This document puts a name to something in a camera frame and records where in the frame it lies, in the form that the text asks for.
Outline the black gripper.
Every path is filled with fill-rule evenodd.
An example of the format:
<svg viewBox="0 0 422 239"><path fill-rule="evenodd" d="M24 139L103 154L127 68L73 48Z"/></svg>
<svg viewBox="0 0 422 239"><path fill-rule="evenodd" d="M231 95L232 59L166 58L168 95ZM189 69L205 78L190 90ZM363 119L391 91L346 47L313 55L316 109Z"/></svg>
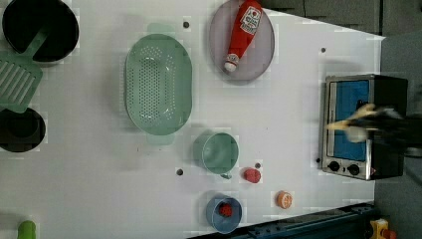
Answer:
<svg viewBox="0 0 422 239"><path fill-rule="evenodd" d="M376 127L369 138L394 149L421 148L422 122L418 115L403 117L394 109L383 109L365 124Z"/></svg>

